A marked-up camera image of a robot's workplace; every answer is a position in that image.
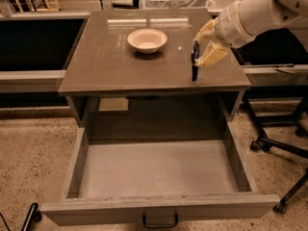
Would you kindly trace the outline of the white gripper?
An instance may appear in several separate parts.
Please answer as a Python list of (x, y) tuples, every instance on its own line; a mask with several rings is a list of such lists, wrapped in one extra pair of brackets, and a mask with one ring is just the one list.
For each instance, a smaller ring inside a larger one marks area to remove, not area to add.
[(203, 55), (197, 57), (194, 65), (209, 67), (227, 56), (227, 48), (241, 48), (255, 40), (244, 27), (240, 17), (240, 1), (224, 8), (216, 19), (209, 20), (195, 35), (193, 41), (198, 45), (207, 42)]

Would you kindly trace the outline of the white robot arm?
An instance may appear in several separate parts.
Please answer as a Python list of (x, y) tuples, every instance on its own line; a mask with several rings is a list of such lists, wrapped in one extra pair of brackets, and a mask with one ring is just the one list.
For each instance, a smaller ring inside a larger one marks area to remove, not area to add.
[(225, 7), (193, 39), (192, 65), (208, 67), (262, 33), (285, 28), (308, 15), (308, 0), (242, 0)]

